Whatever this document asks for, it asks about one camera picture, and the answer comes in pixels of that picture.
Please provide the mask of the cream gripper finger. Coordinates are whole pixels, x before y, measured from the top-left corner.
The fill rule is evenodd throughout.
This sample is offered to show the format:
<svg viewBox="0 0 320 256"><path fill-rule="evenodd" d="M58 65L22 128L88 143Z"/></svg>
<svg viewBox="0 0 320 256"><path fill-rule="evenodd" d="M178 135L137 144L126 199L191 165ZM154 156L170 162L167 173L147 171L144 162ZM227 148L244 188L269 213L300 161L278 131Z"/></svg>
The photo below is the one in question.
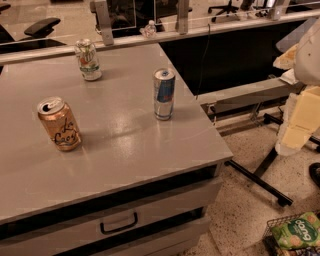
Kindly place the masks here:
<svg viewBox="0 0 320 256"><path fill-rule="evenodd" d="M275 150L290 156L307 143L320 127L320 88L307 87L299 95L291 93L286 101Z"/></svg>

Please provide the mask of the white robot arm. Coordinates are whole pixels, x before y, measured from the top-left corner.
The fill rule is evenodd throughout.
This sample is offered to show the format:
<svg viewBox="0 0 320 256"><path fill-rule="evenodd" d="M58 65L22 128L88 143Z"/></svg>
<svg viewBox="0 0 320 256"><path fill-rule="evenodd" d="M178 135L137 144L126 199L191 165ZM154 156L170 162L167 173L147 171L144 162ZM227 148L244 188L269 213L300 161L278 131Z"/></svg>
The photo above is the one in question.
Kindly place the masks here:
<svg viewBox="0 0 320 256"><path fill-rule="evenodd" d="M294 77L306 88L299 94L290 93L284 107L275 150L279 155L297 153L320 127L320 20L317 19L300 41L279 57L286 60Z"/></svg>

